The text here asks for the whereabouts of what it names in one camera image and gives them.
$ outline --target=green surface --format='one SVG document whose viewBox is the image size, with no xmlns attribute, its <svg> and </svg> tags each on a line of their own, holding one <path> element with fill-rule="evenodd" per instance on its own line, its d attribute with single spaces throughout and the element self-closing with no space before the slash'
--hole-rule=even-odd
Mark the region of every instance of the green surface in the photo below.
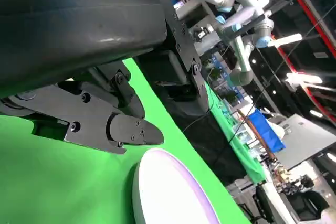
<svg viewBox="0 0 336 224">
<path fill-rule="evenodd" d="M 223 110 L 226 110 L 226 107 L 218 99 L 213 90 L 206 85 L 206 90 L 208 92 L 209 106 L 212 107 L 211 113 L 214 115 L 216 121 L 218 122 L 220 128 L 225 134 L 227 140 L 229 141 L 232 136 L 235 134 L 232 126 L 234 125 L 234 120 L 230 115 L 225 116 Z M 241 164 L 243 165 L 245 171 L 249 175 L 250 179 L 254 184 L 262 182 L 265 179 L 265 173 L 263 167 L 258 160 L 252 158 L 248 154 L 248 148 L 246 145 L 243 145 L 238 137 L 234 137 L 230 143 L 231 147 L 235 151 L 237 157 L 239 158 Z"/>
<path fill-rule="evenodd" d="M 222 223 L 249 223 L 174 124 L 134 61 L 125 64 L 146 119 L 164 134 L 160 147 L 190 169 Z M 124 155 L 110 154 L 33 136 L 32 127 L 29 121 L 0 116 L 0 223 L 134 223 L 133 174 L 148 147 L 128 146 Z"/>
</svg>

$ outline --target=bolt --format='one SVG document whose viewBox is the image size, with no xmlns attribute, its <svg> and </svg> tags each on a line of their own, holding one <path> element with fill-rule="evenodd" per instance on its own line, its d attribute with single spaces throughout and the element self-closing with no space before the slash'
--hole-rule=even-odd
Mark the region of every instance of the bolt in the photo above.
<svg viewBox="0 0 336 224">
<path fill-rule="evenodd" d="M 80 123 L 79 122 L 73 122 L 70 125 L 70 129 L 72 132 L 78 132 L 80 130 Z"/>
<path fill-rule="evenodd" d="M 84 103 L 88 103 L 91 100 L 91 96 L 89 93 L 83 93 L 81 99 Z"/>
<path fill-rule="evenodd" d="M 119 75 L 119 76 L 118 76 L 118 83 L 119 83 L 119 84 L 122 84 L 123 82 L 124 82 L 124 76 Z"/>
<path fill-rule="evenodd" d="M 198 72 L 198 65 L 197 64 L 193 64 L 193 74 L 197 74 Z"/>
<path fill-rule="evenodd" d="M 31 99 L 34 99 L 36 95 L 37 93 L 35 93 L 34 91 L 26 91 L 26 92 L 17 94 L 15 96 L 19 98 L 20 100 L 29 101 Z"/>
</svg>

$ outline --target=robotic arm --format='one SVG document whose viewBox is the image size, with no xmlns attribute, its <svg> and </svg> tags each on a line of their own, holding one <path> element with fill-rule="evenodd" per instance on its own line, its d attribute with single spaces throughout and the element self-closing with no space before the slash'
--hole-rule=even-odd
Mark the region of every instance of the robotic arm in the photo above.
<svg viewBox="0 0 336 224">
<path fill-rule="evenodd" d="M 231 45 L 238 63 L 230 74 L 230 79 L 235 85 L 247 85 L 253 79 L 253 71 L 249 64 L 249 56 L 254 47 L 266 47 L 271 41 L 271 31 L 274 22 L 266 18 L 254 27 L 254 33 L 246 36 L 232 38 L 231 35 L 241 29 L 242 25 L 248 24 L 252 19 L 264 13 L 263 6 L 258 0 L 205 0 L 216 5 L 217 10 L 229 13 L 234 1 L 241 4 L 238 11 L 228 20 L 218 16 L 211 26 L 216 30 L 219 37 L 228 45 Z"/>
</svg>

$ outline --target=metal bracket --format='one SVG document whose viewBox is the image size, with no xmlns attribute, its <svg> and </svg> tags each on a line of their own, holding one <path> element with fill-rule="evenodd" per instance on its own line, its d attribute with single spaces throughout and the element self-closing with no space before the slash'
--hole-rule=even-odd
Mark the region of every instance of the metal bracket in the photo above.
<svg viewBox="0 0 336 224">
<path fill-rule="evenodd" d="M 135 90 L 130 86 L 131 72 L 121 62 L 111 62 L 95 68 L 89 73 L 107 92 L 118 98 L 118 109 L 127 115 L 145 117 L 145 110 Z"/>
<path fill-rule="evenodd" d="M 172 40 L 167 38 L 163 47 L 173 50 L 176 55 L 179 55 L 179 60 L 182 62 L 191 83 L 195 87 L 196 104 L 193 107 L 201 108 L 200 113 L 205 113 L 208 109 L 208 96 L 205 89 L 204 79 L 201 76 L 201 60 L 195 49 L 192 38 L 188 33 L 186 24 L 180 21 L 176 11 L 171 3 L 171 0 L 160 0 L 165 12 L 167 27 L 176 41 L 175 48 L 171 48 Z M 179 102 L 182 106 L 187 105 L 186 102 Z"/>
<path fill-rule="evenodd" d="M 9 99 L 22 108 L 68 122 L 67 142 L 117 154 L 125 153 L 124 143 L 163 143 L 161 131 L 153 124 L 124 115 L 85 90 L 74 95 L 58 86 L 47 86 L 32 92 L 34 98 L 29 100 L 18 96 Z"/>
</svg>

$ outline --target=red beam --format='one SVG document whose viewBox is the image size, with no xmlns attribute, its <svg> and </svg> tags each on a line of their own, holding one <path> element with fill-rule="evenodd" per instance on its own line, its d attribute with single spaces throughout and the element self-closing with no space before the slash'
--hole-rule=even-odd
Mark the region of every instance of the red beam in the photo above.
<svg viewBox="0 0 336 224">
<path fill-rule="evenodd" d="M 304 10 L 304 12 L 306 13 L 306 15 L 309 18 L 309 20 L 312 22 L 312 24 L 316 25 L 316 23 L 318 21 L 314 17 L 314 14 L 311 12 L 311 10 L 309 9 L 309 7 L 305 3 L 305 1 L 304 0 L 298 0 L 298 2 L 301 5 L 301 7 Z M 322 27 L 319 24 L 317 24 L 316 27 L 315 27 L 315 29 L 320 34 L 320 36 L 321 36 L 322 40 L 324 41 L 325 45 L 328 47 L 329 51 L 332 53 L 332 55 L 336 59 L 336 50 L 335 50 L 333 44 L 331 43 L 331 41 L 329 40 L 329 38 L 327 37 L 327 35 L 325 34 L 325 32 L 323 31 Z"/>
</svg>

